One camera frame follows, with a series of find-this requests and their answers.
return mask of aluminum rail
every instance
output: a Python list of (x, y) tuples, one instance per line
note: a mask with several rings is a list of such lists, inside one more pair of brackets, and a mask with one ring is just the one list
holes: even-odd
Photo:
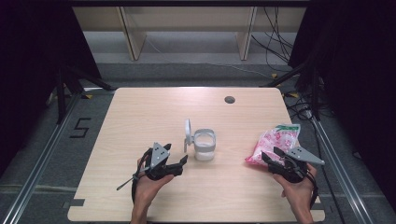
[(337, 156), (337, 153), (335, 152), (334, 147), (332, 146), (332, 143), (330, 142), (330, 139), (324, 131), (320, 121), (317, 121), (315, 118), (312, 120), (315, 128), (318, 130), (318, 136), (324, 145), (323, 149), (328, 157), (329, 164), (332, 166), (338, 181), (340, 181), (340, 186), (343, 189), (359, 223), (374, 223), (364, 201), (361, 199), (361, 196), (349, 178), (343, 163), (341, 163), (339, 157)]
[(81, 96), (79, 94), (72, 96), (71, 101), (66, 109), (64, 119), (61, 121), (61, 123), (56, 124), (48, 143), (46, 144), (43, 152), (35, 163), (35, 167), (29, 174), (29, 177), (21, 188), (21, 191), (19, 192), (17, 198), (9, 207), (6, 217), (2, 221), (3, 224), (16, 224), (20, 220), (26, 205), (29, 203), (32, 194), (35, 191), (35, 186), (37, 185), (41, 175), (43, 174), (50, 160), (52, 152), (57, 147), (60, 137), (64, 131), (64, 127), (68, 123), (70, 115), (73, 112), (73, 109), (75, 108), (80, 97)]

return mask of tape mark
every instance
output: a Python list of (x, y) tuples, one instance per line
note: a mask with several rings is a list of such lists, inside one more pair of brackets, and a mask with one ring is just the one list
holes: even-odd
[(74, 130), (78, 130), (78, 131), (83, 130), (83, 131), (84, 131), (84, 134), (83, 134), (83, 135), (70, 135), (70, 138), (85, 138), (85, 135), (87, 134), (87, 131), (88, 131), (90, 128), (79, 127), (79, 123), (80, 123), (82, 120), (91, 120), (91, 118), (79, 118), (78, 121), (77, 121), (77, 124), (76, 124), (76, 126), (75, 126), (75, 128), (74, 128)]
[(69, 206), (84, 206), (85, 199), (73, 199)]
[(324, 207), (321, 203), (314, 203), (314, 205), (312, 206), (311, 210), (323, 210)]

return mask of metal rod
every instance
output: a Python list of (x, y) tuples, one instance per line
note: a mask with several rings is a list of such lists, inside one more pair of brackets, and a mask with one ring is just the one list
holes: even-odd
[(329, 164), (332, 166), (332, 169), (334, 170), (334, 173), (340, 182), (340, 186), (343, 189), (359, 223), (374, 223), (364, 201), (361, 199), (361, 196), (349, 178), (343, 163), (341, 163), (340, 159), (338, 158), (337, 153), (335, 152), (332, 143), (330, 142), (321, 123), (315, 118), (313, 118), (313, 123), (318, 130), (318, 135), (324, 145), (324, 151), (328, 156)]
[(303, 70), (305, 69), (305, 63), (302, 63), (295, 67), (293, 70), (289, 71), (287, 74), (283, 75), (282, 77), (272, 81), (271, 83), (268, 83), (265, 87), (275, 87), (279, 85), (280, 83), (288, 80), (291, 77), (294, 77), (295, 75), (300, 74)]
[(43, 152), (41, 153), (40, 157), (35, 163), (35, 167), (33, 168), (32, 172), (29, 174), (29, 177), (24, 183), (17, 198), (14, 200), (13, 204), (9, 207), (5, 219), (2, 221), (3, 224), (16, 224), (20, 220), (26, 205), (29, 203), (32, 194), (35, 191), (35, 186), (37, 185), (38, 180), (43, 174), (50, 160), (52, 152), (57, 147), (57, 144), (63, 133), (64, 127), (68, 123), (70, 115), (80, 97), (81, 97), (80, 95), (72, 96), (72, 99), (67, 107), (67, 112), (64, 116), (64, 119), (62, 120), (61, 123), (56, 124), (55, 129), (52, 132), (52, 135), (49, 138), (48, 143), (46, 144)]

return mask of black cable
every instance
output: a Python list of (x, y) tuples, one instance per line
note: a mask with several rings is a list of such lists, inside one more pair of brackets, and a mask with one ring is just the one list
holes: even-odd
[(133, 203), (134, 203), (134, 196), (136, 195), (137, 182), (139, 181), (139, 178), (140, 178), (140, 177), (146, 175), (146, 174), (144, 174), (144, 175), (139, 176), (139, 174), (140, 174), (140, 169), (141, 169), (141, 167), (142, 167), (142, 165), (143, 165), (143, 162), (146, 160), (147, 155), (148, 155), (150, 152), (151, 152), (151, 150), (149, 149), (149, 150), (147, 150), (147, 151), (143, 154), (143, 156), (142, 156), (140, 162), (137, 164), (136, 172), (132, 175), (132, 178), (129, 179), (129, 180), (127, 180), (125, 183), (123, 183), (122, 185), (120, 185), (120, 186), (117, 188), (117, 190), (122, 189), (127, 183), (129, 183), (129, 182), (132, 180), (132, 192), (131, 192), (131, 194), (132, 194), (132, 201), (133, 201)]
[(317, 200), (319, 188), (318, 188), (318, 185), (317, 185), (317, 180), (315, 179), (315, 177), (311, 173), (309, 173), (309, 171), (308, 171), (308, 173), (306, 174), (305, 177), (307, 179), (309, 179), (312, 182), (312, 185), (314, 186), (314, 190), (312, 192), (312, 197), (311, 197), (311, 203), (309, 204), (310, 208), (312, 209), (312, 206), (314, 205), (315, 201)]
[[(300, 120), (307, 120), (307, 119), (311, 119), (311, 118), (302, 118), (301, 117), (301, 113), (305, 112), (306, 110), (311, 110), (311, 103), (308, 102), (303, 102), (302, 100), (304, 98), (308, 98), (311, 97), (311, 94), (307, 94), (307, 95), (303, 95), (302, 93), (300, 93), (302, 95), (302, 97), (294, 104), (294, 105), (286, 105), (288, 110), (292, 110), (294, 112), (294, 114), (290, 115), (291, 119), (294, 119), (295, 117), (298, 117)], [(304, 109), (298, 109), (297, 106), (298, 105), (305, 105)], [(331, 114), (325, 113), (324, 111), (328, 111), (328, 109), (330, 108), (329, 104), (323, 104), (320, 103), (318, 105), (318, 112), (320, 113), (320, 115), (323, 115), (327, 118), (335, 118), (335, 115), (332, 111), (330, 111)]]
[(268, 64), (268, 66), (270, 66), (273, 70), (275, 70), (275, 71), (279, 71), (279, 72), (289, 72), (289, 71), (285, 71), (285, 70), (280, 70), (280, 69), (276, 69), (276, 68), (274, 68), (271, 64), (269, 64), (268, 63), (268, 49), (269, 49), (269, 47), (270, 47), (270, 44), (271, 44), (271, 40), (272, 40), (273, 38), (271, 37), (270, 38), (270, 41), (268, 41), (268, 45), (267, 45), (267, 47), (265, 48), (265, 61), (267, 62), (267, 64)]
[[(286, 42), (286, 40), (282, 37), (282, 40), (278, 40), (278, 39), (275, 39), (274, 38), (274, 40), (276, 41), (276, 42), (282, 42), (282, 40), (283, 41), (285, 41)], [(284, 43), (284, 42), (282, 42), (284, 45), (286, 45), (286, 47), (288, 47), (288, 48), (290, 48), (290, 49), (292, 49), (293, 48), (293, 45), (292, 44), (290, 44), (290, 43)]]
[(264, 46), (264, 44), (262, 44), (260, 41), (258, 41), (256, 39), (256, 37), (254, 37), (254, 35), (251, 36), (262, 48), (269, 50), (271, 53), (275, 54), (278, 58), (280, 58), (283, 62), (287, 63), (288, 59), (285, 56), (282, 56), (281, 54), (279, 54), (278, 52), (274, 51), (273, 49), (267, 48)]
[(288, 55), (288, 56), (290, 57), (290, 54), (289, 54), (289, 52), (286, 50), (285, 44), (283, 43), (283, 41), (285, 41), (289, 46), (291, 46), (291, 44), (290, 44), (288, 41), (286, 41), (286, 40), (280, 35), (280, 33), (279, 33), (279, 25), (278, 25), (278, 23), (277, 23), (278, 11), (279, 11), (279, 7), (275, 7), (275, 23), (273, 23), (272, 20), (271, 20), (271, 18), (269, 17), (269, 15), (268, 15), (268, 13), (267, 13), (266, 8), (264, 8), (265, 15), (266, 15), (266, 17), (267, 17), (268, 21), (270, 22), (271, 27), (272, 27), (272, 29), (273, 29), (273, 32), (272, 32), (272, 34), (271, 34), (271, 36), (270, 36), (270, 38), (271, 38), (271, 39), (270, 39), (270, 42), (271, 42), (272, 39), (274, 39), (274, 34), (276, 34), (276, 36), (277, 36), (277, 42), (279, 42), (279, 45), (280, 45), (280, 47), (281, 47), (281, 50), (282, 50), (283, 54), (284, 54), (284, 55)]

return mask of gray floor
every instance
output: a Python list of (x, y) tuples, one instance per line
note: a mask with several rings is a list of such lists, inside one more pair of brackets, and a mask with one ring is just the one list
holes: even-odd
[[(86, 36), (104, 81), (115, 87), (258, 87), (270, 82), (272, 74), (280, 76), (284, 73), (277, 70), (289, 70), (284, 62), (274, 54), (267, 55), (254, 41), (251, 42), (248, 59), (240, 61), (231, 33), (149, 33), (140, 59), (136, 62), (129, 59), (123, 34), (86, 33)], [(264, 34), (255, 36), (262, 43), (268, 41)], [(292, 42), (295, 34), (284, 36)], [(280, 51), (275, 45), (272, 48)], [(281, 87), (292, 88), (297, 78), (282, 83)], [(94, 87), (89, 82), (82, 83), (85, 87)], [(110, 92), (90, 91), (89, 95), (92, 97), (77, 100), (19, 223), (70, 223), (67, 219), (68, 205), (74, 197), (112, 99)], [(285, 104), (292, 106), (298, 100), (285, 97)], [(326, 102), (324, 95), (321, 101)], [(329, 108), (322, 108), (320, 112), (321, 120), (317, 124), (323, 126), (372, 223), (395, 223), (394, 211), (363, 162), (352, 155), (353, 146), (348, 142), (336, 116)], [(80, 126), (89, 129), (84, 138), (72, 138), (73, 135), (83, 134), (82, 130), (75, 130), (79, 119), (83, 119)], [(55, 129), (56, 120), (57, 105), (53, 101), (37, 123), (26, 147), (17, 154), (0, 179), (0, 218), (4, 218), (35, 167), (35, 162)], [(311, 122), (297, 117), (293, 117), (292, 121), (302, 125), (300, 144), (328, 161), (326, 144), (320, 142), (318, 147)], [(329, 163), (323, 170), (318, 167), (319, 196), (326, 212), (323, 223), (343, 223), (342, 219), (345, 223), (360, 223), (359, 215), (354, 211), (355, 207), (351, 205), (333, 168)]]

